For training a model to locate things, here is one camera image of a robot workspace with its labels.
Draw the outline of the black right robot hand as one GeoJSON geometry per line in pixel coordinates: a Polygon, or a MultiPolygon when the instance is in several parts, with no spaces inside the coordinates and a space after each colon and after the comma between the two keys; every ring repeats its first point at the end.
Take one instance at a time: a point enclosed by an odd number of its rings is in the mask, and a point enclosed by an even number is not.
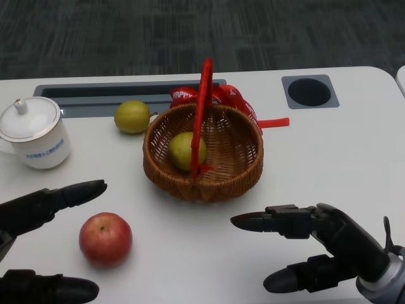
{"type": "Polygon", "coordinates": [[[314,237],[329,252],[289,265],[263,282],[271,293],[310,293],[338,286],[360,277],[375,282],[386,272],[388,253],[360,225],[341,210],[327,204],[298,208],[268,206],[263,212],[234,216],[231,223],[253,232],[277,232],[287,239],[314,237]]]}

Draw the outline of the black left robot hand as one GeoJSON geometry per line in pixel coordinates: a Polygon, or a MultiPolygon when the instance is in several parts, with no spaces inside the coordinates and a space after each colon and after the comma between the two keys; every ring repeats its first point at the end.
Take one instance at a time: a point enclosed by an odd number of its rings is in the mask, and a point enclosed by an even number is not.
{"type": "MultiPolygon", "coordinates": [[[[1,204],[1,258],[22,234],[52,221],[55,213],[87,203],[107,189],[104,180],[91,180],[59,189],[41,189],[1,204]]],[[[62,274],[38,275],[34,270],[8,270],[1,277],[1,303],[88,303],[99,286],[62,274]]]]}

